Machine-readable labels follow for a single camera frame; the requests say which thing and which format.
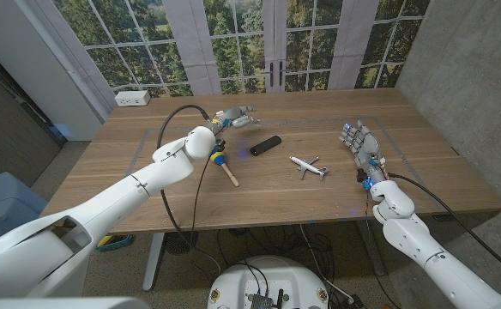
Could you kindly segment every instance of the black remote control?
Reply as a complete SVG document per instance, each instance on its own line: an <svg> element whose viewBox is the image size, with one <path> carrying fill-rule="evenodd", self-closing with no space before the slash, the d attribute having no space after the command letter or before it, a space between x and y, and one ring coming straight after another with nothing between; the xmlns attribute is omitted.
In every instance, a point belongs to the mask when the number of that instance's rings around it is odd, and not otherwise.
<svg viewBox="0 0 501 309"><path fill-rule="evenodd" d="M255 147L250 149L250 153L254 156L262 154L267 150L272 149L273 147L279 145L281 143L281 138L278 136L272 136L267 140L257 144Z"/></svg>

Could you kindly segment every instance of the gray wall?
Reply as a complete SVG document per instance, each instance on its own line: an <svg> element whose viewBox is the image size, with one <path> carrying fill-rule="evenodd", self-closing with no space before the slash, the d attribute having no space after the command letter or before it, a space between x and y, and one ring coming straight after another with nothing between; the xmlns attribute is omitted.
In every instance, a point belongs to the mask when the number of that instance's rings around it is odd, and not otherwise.
<svg viewBox="0 0 501 309"><path fill-rule="evenodd" d="M59 150L0 83L0 173L30 186Z"/></svg>
<svg viewBox="0 0 501 309"><path fill-rule="evenodd" d="M14 1L0 1L0 63L68 140L98 132L100 121Z"/></svg>
<svg viewBox="0 0 501 309"><path fill-rule="evenodd" d="M501 196L501 1L432 0L396 87ZM465 219L501 255L501 212ZM501 293L501 265L494 258L454 222L428 224L434 237ZM417 267L391 262L404 306L446 305Z"/></svg>

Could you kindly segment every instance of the electrical outlet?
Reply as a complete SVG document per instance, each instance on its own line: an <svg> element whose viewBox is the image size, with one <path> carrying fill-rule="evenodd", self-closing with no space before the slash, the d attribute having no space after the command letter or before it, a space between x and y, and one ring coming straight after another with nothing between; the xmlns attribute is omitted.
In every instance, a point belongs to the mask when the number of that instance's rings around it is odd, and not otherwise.
<svg viewBox="0 0 501 309"><path fill-rule="evenodd" d="M115 96L119 106L145 106L149 102L149 92L145 91L120 91Z"/></svg>

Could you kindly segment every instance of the window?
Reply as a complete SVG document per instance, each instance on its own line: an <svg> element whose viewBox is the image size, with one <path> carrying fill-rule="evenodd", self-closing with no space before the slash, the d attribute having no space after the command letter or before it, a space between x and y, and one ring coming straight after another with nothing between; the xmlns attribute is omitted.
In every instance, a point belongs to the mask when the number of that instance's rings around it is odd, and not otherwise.
<svg viewBox="0 0 501 309"><path fill-rule="evenodd" d="M266 92L262 0L204 0L223 94Z"/></svg>
<svg viewBox="0 0 501 309"><path fill-rule="evenodd" d="M288 0L286 91L325 90L342 0Z"/></svg>
<svg viewBox="0 0 501 309"><path fill-rule="evenodd" d="M161 0L53 0L114 92L192 95Z"/></svg>
<svg viewBox="0 0 501 309"><path fill-rule="evenodd" d="M394 87L430 0L380 0L356 88Z"/></svg>

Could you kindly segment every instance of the wooden table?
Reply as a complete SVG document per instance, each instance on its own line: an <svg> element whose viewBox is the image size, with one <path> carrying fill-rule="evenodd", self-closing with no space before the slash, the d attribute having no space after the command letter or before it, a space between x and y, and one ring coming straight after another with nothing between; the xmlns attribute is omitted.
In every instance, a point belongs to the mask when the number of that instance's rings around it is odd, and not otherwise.
<svg viewBox="0 0 501 309"><path fill-rule="evenodd" d="M378 139L389 172L418 180L456 212L493 211L501 200L472 167L432 128L396 89L245 94L153 99L148 106L116 108L71 170L43 215L85 202L125 175L152 162L166 116L178 106L196 104L210 115L232 106L254 106L259 125L226 131L227 165L241 186L232 185L221 167L209 164L199 192L196 230L254 227L365 217L365 191L355 180L353 155L339 140L345 123L358 119ZM203 124L195 110L181 112L168 126L164 142ZM257 157L249 148L277 135L282 144ZM321 159L328 167L321 181L307 172L299 179L288 157ZM196 188L204 161L187 179L166 189L182 229L191 226ZM426 194L397 180L414 200L416 213L443 213ZM171 232L160 195L151 197L112 233Z"/></svg>

